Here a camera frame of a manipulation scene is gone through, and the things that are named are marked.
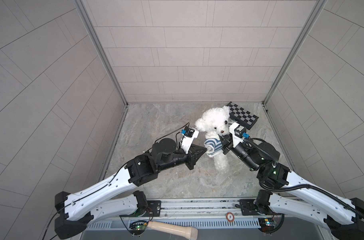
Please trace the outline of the circuit board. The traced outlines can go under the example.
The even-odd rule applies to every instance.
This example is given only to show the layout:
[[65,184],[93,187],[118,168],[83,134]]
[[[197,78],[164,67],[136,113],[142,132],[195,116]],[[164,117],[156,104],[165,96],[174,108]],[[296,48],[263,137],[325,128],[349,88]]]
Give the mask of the circuit board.
[[271,218],[259,218],[258,219],[261,228],[261,232],[271,232],[275,229],[275,221]]
[[134,236],[139,236],[146,230],[147,225],[147,221],[135,221],[130,223],[129,229]]

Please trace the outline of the white teddy bear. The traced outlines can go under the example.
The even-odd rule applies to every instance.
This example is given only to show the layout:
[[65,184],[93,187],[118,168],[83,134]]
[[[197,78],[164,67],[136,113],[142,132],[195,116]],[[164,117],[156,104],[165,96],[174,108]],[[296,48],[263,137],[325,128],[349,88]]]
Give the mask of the white teddy bear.
[[[215,138],[220,140],[220,136],[228,135],[229,131],[230,108],[212,108],[205,111],[201,118],[195,122],[195,127],[200,132],[205,132],[205,140]],[[225,157],[211,158],[214,161],[215,168],[221,172],[229,170],[229,162]]]

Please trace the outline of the left circuit board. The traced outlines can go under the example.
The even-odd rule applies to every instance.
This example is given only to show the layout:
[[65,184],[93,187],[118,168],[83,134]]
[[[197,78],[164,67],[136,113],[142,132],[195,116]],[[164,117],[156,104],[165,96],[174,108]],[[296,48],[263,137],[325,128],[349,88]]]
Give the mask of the left circuit board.
[[139,236],[146,230],[147,225],[147,221],[135,221],[130,223],[129,229],[134,236]]

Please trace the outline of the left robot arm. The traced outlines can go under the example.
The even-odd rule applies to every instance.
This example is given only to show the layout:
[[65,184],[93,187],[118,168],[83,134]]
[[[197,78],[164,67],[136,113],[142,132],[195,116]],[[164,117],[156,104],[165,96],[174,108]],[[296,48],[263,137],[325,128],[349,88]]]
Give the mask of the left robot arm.
[[55,233],[59,239],[66,240],[99,220],[142,215],[148,202],[136,187],[155,180],[161,171],[179,165],[193,170],[206,151],[205,147],[194,144],[185,151],[178,148],[173,139],[166,138],[154,143],[150,151],[128,161],[105,180],[74,194],[56,194],[55,208],[59,216],[54,223]]

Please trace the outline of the black white checkerboard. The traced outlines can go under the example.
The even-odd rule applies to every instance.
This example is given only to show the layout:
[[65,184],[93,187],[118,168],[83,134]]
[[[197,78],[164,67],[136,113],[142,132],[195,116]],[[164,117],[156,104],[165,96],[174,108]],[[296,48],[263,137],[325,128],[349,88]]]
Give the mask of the black white checkerboard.
[[233,102],[229,102],[227,106],[230,108],[230,119],[239,123],[248,130],[250,130],[259,119],[258,116],[252,114],[250,111],[245,110]]

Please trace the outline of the blue white striped sweater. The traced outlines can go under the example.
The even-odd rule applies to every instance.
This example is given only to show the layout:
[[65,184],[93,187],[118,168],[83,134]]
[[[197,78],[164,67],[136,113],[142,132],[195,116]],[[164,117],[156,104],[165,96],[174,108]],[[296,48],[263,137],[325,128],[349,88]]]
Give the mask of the blue white striped sweater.
[[205,140],[205,148],[207,149],[206,154],[210,158],[214,157],[225,157],[223,153],[223,145],[221,140],[215,138],[209,138]]

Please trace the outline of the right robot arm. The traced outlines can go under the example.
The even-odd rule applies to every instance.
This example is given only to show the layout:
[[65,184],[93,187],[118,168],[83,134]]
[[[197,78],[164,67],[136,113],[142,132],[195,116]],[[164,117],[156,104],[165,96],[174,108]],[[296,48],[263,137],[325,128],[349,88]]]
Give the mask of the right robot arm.
[[220,138],[225,153],[233,152],[251,171],[260,187],[256,211],[265,215],[291,215],[319,225],[339,240],[364,240],[364,201],[334,195],[307,181],[279,163],[273,145],[255,138],[225,135]]

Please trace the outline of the red round sticker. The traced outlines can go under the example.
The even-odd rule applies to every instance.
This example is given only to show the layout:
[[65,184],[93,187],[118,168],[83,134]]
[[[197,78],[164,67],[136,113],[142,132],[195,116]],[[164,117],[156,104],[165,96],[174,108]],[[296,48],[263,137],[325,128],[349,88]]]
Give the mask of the red round sticker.
[[228,222],[232,223],[235,220],[235,215],[233,213],[231,213],[231,212],[228,212],[226,214],[226,219],[227,219]]

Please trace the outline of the aluminium mounting rail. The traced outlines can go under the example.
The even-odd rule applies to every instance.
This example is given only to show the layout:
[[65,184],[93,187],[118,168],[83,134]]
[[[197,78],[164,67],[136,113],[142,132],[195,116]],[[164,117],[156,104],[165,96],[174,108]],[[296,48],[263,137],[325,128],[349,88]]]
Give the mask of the aluminium mounting rail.
[[163,199],[145,202],[145,197],[129,196],[123,199],[114,199],[98,205],[91,211],[95,221],[123,215],[142,215],[145,211],[151,217],[181,218],[182,216],[207,215],[215,217],[225,212],[241,214],[243,216],[270,216],[285,214],[303,219],[315,224],[322,224],[327,214],[318,207],[285,198],[276,194],[269,195],[265,192],[256,199]]

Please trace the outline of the right circuit board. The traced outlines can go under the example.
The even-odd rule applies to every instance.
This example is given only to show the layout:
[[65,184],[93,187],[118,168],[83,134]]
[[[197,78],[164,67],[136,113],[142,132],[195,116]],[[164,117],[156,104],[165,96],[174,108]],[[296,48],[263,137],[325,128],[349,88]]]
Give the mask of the right circuit board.
[[258,219],[261,228],[261,232],[271,232],[275,229],[275,221],[271,218],[259,218]]

